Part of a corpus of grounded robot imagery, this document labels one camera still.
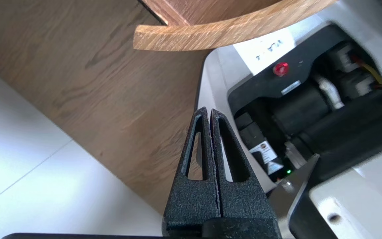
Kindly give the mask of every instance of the red button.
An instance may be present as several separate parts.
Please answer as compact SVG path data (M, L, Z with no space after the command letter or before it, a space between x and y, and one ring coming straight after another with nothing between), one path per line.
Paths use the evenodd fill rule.
M279 77L283 77L288 74L289 65L286 62L281 62L275 65L273 73Z

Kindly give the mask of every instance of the cable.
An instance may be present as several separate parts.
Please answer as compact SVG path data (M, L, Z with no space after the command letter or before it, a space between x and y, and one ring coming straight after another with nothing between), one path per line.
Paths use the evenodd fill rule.
M382 77L381 77L380 74L378 74L378 72L373 67L371 67L370 65L366 64L364 61L362 61L361 59L359 59L355 55L353 55L351 57L356 62L356 64L358 64L360 67L362 67L365 70L367 70L375 78L375 80L378 82L378 84L382 85Z
M371 75L375 78L375 80L378 82L378 84L382 85L382 77L380 76L380 74L378 74L378 72L376 72L374 68L363 62L360 62L359 65L362 68L365 68L365 70L369 71Z

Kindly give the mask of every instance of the curved wooden piece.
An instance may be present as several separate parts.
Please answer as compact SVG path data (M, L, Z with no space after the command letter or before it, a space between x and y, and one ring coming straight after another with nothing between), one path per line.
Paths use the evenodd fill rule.
M202 25L139 25L135 29L133 47L138 50L186 51L232 45L290 26L336 1L282 0L241 17Z

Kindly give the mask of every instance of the wooden edge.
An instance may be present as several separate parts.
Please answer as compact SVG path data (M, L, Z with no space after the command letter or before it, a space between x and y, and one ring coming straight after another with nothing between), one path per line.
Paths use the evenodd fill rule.
M182 17L166 0L141 0L168 26L189 26L189 22Z
M282 0L229 20L193 26L148 26L135 29L138 50L187 51L232 45L288 27L337 0Z

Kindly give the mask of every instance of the warning label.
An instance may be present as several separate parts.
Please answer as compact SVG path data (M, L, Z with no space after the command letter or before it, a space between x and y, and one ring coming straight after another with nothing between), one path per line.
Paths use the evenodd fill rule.
M282 169L284 167L284 165L281 165L279 163L276 163L276 162L268 162L268 175L271 175L273 174L274 172Z
M268 162L278 157L267 141L262 142L261 144L257 145L256 147L250 150L250 153L255 153L255 152L260 152L262 154L263 162L265 164L267 164Z

